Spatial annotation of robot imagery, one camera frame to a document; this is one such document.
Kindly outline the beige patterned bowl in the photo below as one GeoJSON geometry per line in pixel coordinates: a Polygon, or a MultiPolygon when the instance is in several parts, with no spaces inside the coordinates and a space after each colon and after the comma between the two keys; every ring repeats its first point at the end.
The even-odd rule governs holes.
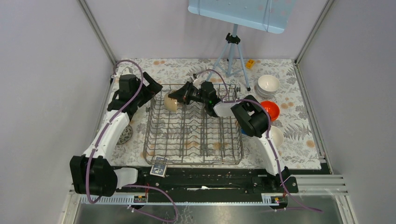
{"type": "Polygon", "coordinates": [[[276,126],[272,126],[270,132],[275,146],[279,148],[284,143],[283,132],[276,126]]]}
{"type": "Polygon", "coordinates": [[[164,97],[164,107],[169,110],[170,112],[177,112],[177,108],[178,108],[178,101],[176,99],[170,98],[169,94],[165,94],[164,97]]]}

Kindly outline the grey wire dish rack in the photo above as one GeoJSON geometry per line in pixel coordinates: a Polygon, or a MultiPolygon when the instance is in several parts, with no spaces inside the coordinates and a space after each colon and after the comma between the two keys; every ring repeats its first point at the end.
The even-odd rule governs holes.
{"type": "Polygon", "coordinates": [[[143,156],[169,165],[237,165],[244,157],[241,128],[234,116],[214,118],[198,102],[165,108],[165,96],[181,84],[164,84],[150,101],[143,156]]]}

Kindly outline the pink patterned bowl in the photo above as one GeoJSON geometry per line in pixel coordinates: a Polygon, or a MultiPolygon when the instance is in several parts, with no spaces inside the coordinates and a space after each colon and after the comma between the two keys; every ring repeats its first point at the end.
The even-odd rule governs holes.
{"type": "Polygon", "coordinates": [[[116,145],[123,145],[128,143],[132,139],[132,136],[133,136],[133,128],[132,126],[128,125],[121,133],[116,145]]]}

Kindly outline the white ribbed bowl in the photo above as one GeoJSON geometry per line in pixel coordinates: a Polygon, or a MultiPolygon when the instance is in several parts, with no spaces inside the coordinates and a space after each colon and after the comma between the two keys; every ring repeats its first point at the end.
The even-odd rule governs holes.
{"type": "Polygon", "coordinates": [[[262,75],[258,78],[257,84],[263,93],[274,94],[280,89],[280,81],[272,75],[262,75]]]}
{"type": "Polygon", "coordinates": [[[272,98],[272,97],[275,96],[275,94],[266,94],[266,93],[263,93],[263,92],[261,92],[257,87],[255,87],[255,90],[256,90],[257,94],[258,94],[259,96],[263,97],[263,98],[272,98]]]}

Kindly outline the orange bowl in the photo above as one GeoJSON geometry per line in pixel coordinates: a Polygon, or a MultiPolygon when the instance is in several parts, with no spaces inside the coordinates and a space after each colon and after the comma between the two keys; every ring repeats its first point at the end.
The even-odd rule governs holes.
{"type": "Polygon", "coordinates": [[[280,115],[279,106],[272,101],[262,101],[261,106],[268,112],[270,115],[271,121],[275,121],[280,115]]]}

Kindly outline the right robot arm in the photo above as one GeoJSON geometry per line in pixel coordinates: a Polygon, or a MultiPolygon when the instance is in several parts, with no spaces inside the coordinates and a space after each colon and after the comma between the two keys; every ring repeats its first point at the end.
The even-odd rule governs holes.
{"type": "Polygon", "coordinates": [[[280,192],[286,187],[286,179],[282,176],[286,172],[286,166],[281,161],[271,136],[271,117],[253,95],[226,100],[225,97],[217,95],[213,83],[205,81],[199,89],[192,82],[186,82],[183,87],[168,96],[184,105],[192,101],[201,103],[211,117],[235,117],[245,134],[255,140],[262,154],[264,168],[272,175],[268,179],[269,189],[280,192]]]}

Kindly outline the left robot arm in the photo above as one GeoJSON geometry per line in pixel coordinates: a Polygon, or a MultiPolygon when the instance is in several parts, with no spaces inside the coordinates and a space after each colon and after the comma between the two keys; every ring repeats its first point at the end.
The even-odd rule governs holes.
{"type": "Polygon", "coordinates": [[[108,161],[137,110],[163,88],[146,72],[142,78],[148,85],[133,74],[120,76],[119,89],[108,104],[104,124],[83,155],[71,158],[70,170],[76,193],[110,197],[116,189],[126,185],[134,192],[144,188],[145,180],[138,175],[137,169],[115,169],[108,161]]]}

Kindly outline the floral tablecloth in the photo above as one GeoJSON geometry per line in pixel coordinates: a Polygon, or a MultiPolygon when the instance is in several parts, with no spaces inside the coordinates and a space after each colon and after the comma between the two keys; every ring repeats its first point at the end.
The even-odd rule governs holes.
{"type": "MultiPolygon", "coordinates": [[[[194,73],[199,73],[201,83],[206,80],[213,59],[132,59],[118,66],[113,82],[113,91],[119,88],[121,75],[134,73],[140,76],[140,70],[147,72],[156,82],[164,84],[181,84],[190,80],[194,73]]],[[[210,81],[214,84],[218,96],[226,100],[242,99],[253,95],[258,102],[265,98],[255,90],[257,80],[262,75],[275,76],[280,81],[280,89],[269,98],[280,108],[279,117],[271,126],[278,127],[284,135],[284,143],[277,148],[281,161],[288,169],[320,169],[319,155],[311,132],[309,117],[290,59],[258,59],[252,69],[247,70],[251,91],[247,91],[243,73],[227,77],[223,71],[213,74],[210,81]]],[[[150,101],[139,108],[129,125],[133,128],[132,139],[123,145],[116,145],[108,159],[112,166],[149,167],[143,156],[145,134],[148,123],[147,109],[150,101]]],[[[244,157],[237,165],[169,165],[169,167],[191,168],[264,168],[262,154],[253,138],[243,135],[244,157]]]]}

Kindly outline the light blue tripod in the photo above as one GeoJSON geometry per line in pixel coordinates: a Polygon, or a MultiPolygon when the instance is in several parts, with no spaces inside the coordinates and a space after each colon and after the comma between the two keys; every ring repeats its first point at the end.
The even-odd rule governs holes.
{"type": "Polygon", "coordinates": [[[227,77],[238,74],[239,72],[242,72],[243,76],[245,78],[246,89],[247,89],[247,91],[251,91],[251,85],[250,85],[250,82],[248,79],[245,61],[244,61],[243,54],[241,51],[241,46],[240,46],[241,39],[237,36],[237,31],[238,31],[238,24],[234,24],[232,32],[228,33],[226,36],[226,44],[224,45],[222,52],[221,52],[220,56],[218,57],[218,59],[216,60],[212,70],[216,70],[217,68],[219,68],[226,74],[227,77]],[[223,68],[219,65],[219,63],[220,63],[221,59],[223,59],[227,49],[228,49],[228,56],[226,57],[226,60],[227,60],[228,64],[227,64],[227,68],[223,68]],[[238,70],[232,71],[235,50],[237,50],[237,52],[239,54],[241,68],[238,70]]]}

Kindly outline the orange toy block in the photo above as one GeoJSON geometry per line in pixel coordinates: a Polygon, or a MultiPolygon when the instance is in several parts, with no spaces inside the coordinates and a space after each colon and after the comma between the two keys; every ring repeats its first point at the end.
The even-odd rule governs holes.
{"type": "Polygon", "coordinates": [[[249,60],[246,62],[245,67],[246,67],[247,69],[252,69],[252,67],[253,67],[254,65],[255,65],[255,60],[249,59],[249,60]]]}

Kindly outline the blue playing card box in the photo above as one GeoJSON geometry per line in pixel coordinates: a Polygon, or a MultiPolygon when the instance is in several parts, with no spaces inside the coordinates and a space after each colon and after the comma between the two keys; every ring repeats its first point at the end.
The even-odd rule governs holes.
{"type": "Polygon", "coordinates": [[[154,160],[154,164],[151,167],[150,175],[165,177],[167,170],[167,161],[168,159],[161,156],[156,156],[154,160]]]}

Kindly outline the light blue board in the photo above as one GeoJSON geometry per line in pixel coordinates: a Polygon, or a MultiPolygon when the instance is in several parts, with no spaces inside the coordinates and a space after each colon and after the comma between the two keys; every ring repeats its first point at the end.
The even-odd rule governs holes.
{"type": "Polygon", "coordinates": [[[284,32],[294,0],[190,0],[193,14],[266,31],[284,32]]]}

